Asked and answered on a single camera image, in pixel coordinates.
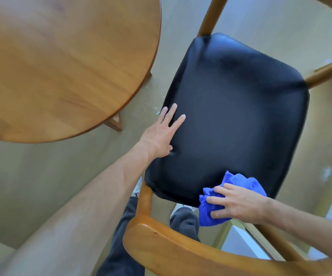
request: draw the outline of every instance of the forearm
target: forearm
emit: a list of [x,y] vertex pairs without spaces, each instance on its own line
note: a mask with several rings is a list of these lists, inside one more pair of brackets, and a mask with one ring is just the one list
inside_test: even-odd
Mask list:
[[152,160],[149,148],[137,143],[45,222],[0,275],[90,274]]
[[315,247],[332,259],[332,220],[270,199],[267,205],[266,221]]

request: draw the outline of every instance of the cleaning cloth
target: cleaning cloth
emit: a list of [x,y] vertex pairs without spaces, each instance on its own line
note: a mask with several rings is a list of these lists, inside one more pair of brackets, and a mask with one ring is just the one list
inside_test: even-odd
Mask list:
[[[233,175],[229,171],[226,171],[225,176],[223,177],[222,183],[220,186],[223,187],[225,183],[230,183],[236,186],[244,187],[246,189],[252,190],[256,193],[259,193],[263,196],[267,196],[266,192],[263,190],[259,182],[253,178],[246,178],[244,175],[238,173]],[[212,188],[203,188],[204,195],[199,196],[200,206],[199,206],[199,224],[202,227],[210,227],[223,222],[231,220],[231,218],[221,218],[213,219],[211,217],[211,211],[224,209],[223,205],[209,204],[206,199],[208,196],[219,196],[221,198],[224,195],[214,192]]]

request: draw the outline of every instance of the shoe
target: shoe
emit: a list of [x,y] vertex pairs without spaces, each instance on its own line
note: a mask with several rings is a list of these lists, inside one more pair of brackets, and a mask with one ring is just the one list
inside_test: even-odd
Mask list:
[[190,208],[193,212],[197,209],[196,207],[189,206],[189,205],[185,205],[185,204],[176,204],[174,210],[171,212],[170,219],[171,219],[171,217],[175,214],[175,212],[176,212],[179,208],[182,208],[182,207],[188,207],[188,208]]
[[141,191],[142,183],[143,183],[143,178],[141,177],[139,178],[131,196],[139,197],[139,192]]

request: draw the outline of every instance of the black leather seat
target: black leather seat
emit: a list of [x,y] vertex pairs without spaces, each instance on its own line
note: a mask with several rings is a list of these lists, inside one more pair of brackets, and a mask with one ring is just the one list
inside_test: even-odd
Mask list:
[[276,196],[309,104],[297,70],[221,33],[197,37],[164,106],[173,103],[174,119],[185,113],[186,120],[170,155],[146,171],[156,195],[197,207],[202,189],[219,185],[228,170],[255,177]]

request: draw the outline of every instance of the hand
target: hand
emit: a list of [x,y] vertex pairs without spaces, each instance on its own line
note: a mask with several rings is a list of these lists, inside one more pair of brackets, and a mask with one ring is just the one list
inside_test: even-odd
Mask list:
[[253,224],[265,224],[267,222],[270,198],[228,183],[225,183],[223,187],[216,186],[214,191],[225,197],[209,196],[207,202],[223,205],[225,208],[212,211],[211,217],[213,219],[234,218]]
[[176,108],[177,105],[173,104],[167,113],[168,109],[164,107],[160,112],[157,122],[146,129],[141,136],[140,142],[145,143],[150,149],[153,159],[165,157],[172,150],[170,141],[176,130],[185,120],[185,114],[183,114],[171,127],[168,126],[174,116]]

